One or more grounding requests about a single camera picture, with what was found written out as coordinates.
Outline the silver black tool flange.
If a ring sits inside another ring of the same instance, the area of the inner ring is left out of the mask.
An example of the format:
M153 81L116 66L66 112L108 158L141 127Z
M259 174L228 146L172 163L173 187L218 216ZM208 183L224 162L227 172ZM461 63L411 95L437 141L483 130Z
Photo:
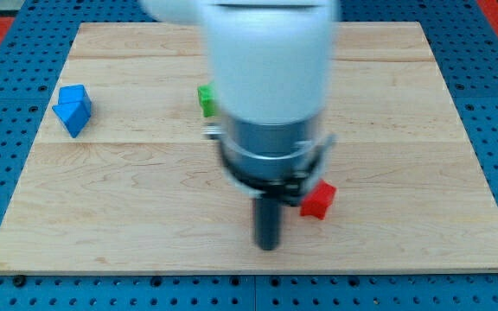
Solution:
M255 124L223 115L206 124L224 174L254 199L298 206L325 174L334 134L322 133L318 115L289 124Z

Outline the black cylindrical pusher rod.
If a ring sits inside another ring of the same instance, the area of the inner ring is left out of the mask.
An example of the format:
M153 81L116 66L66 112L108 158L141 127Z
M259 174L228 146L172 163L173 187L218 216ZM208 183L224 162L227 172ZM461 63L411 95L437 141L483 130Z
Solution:
M264 251L275 250L280 241L281 204L275 198L253 200L254 242Z

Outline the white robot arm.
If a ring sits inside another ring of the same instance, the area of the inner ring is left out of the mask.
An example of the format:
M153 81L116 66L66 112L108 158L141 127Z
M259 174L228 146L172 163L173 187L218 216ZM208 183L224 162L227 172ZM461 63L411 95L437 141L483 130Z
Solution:
M159 22L195 25L206 43L226 175L253 200L256 245L278 247L282 208L299 206L322 177L333 136L322 134L334 1L141 0Z

